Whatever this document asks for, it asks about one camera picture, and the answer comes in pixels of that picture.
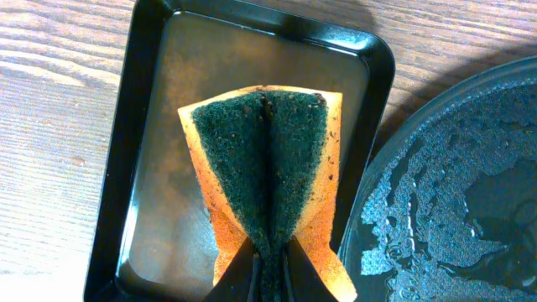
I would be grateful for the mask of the orange green scrub sponge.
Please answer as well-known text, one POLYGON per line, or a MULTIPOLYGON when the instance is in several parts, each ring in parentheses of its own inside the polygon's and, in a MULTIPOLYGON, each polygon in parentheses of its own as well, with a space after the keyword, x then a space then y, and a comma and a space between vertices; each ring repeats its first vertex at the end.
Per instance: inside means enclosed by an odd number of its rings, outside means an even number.
POLYGON ((250 86, 178 111, 218 254, 213 287, 249 238, 258 301, 283 301, 282 249, 296 237, 336 301, 357 290, 331 249, 340 175, 340 92, 250 86))

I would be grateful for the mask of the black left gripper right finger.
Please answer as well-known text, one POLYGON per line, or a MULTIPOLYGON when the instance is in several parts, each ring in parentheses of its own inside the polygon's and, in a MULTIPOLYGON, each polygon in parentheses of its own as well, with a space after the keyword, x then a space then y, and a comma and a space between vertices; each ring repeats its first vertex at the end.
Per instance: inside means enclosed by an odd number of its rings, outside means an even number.
POLYGON ((284 302, 336 302, 296 237, 282 249, 284 302))

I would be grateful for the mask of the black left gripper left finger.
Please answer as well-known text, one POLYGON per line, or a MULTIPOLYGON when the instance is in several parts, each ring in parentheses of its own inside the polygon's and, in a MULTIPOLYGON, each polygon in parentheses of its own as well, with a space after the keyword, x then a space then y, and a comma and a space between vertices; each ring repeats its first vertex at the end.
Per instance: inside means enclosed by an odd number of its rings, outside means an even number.
POLYGON ((203 302, 257 302, 261 259, 247 238, 203 302))

